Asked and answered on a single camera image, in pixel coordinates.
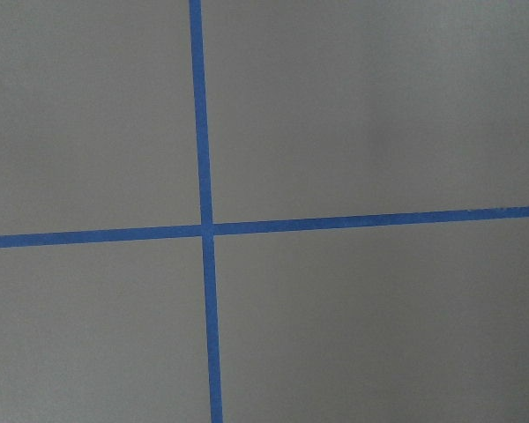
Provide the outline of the horizontal blue tape strip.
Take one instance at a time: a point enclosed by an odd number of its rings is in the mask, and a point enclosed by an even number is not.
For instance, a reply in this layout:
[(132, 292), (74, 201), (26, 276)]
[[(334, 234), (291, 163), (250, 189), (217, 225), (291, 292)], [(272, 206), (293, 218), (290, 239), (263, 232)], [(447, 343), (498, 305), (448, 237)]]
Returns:
[(0, 249), (529, 218), (529, 206), (0, 235)]

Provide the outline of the vertical blue tape strip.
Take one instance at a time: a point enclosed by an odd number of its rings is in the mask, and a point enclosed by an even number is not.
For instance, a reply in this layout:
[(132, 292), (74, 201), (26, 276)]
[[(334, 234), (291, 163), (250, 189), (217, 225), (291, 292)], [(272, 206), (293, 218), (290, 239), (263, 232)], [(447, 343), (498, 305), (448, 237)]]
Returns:
[(220, 372), (220, 334), (212, 215), (211, 158), (205, 90), (202, 4), (199, 1), (190, 1), (189, 12), (197, 136), (197, 173), (205, 290), (205, 326), (210, 412), (212, 422), (221, 422), (223, 420), (223, 404)]

